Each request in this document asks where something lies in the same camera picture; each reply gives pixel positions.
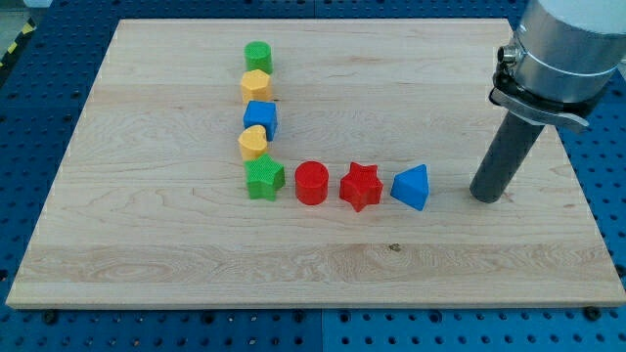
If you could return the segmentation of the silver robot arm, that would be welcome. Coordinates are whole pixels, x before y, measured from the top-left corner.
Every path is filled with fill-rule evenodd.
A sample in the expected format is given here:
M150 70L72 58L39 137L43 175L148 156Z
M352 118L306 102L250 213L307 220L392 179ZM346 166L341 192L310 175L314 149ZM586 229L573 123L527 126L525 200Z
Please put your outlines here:
M498 200L545 126L584 131L624 56L624 2L530 0L497 52L489 100L507 113L470 193Z

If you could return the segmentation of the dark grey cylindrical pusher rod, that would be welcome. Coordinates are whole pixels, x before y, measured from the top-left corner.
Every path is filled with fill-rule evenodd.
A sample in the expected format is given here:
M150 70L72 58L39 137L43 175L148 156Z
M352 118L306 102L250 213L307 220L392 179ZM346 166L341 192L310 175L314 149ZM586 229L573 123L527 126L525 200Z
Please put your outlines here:
M470 193L485 203L498 200L543 129L508 112L470 183Z

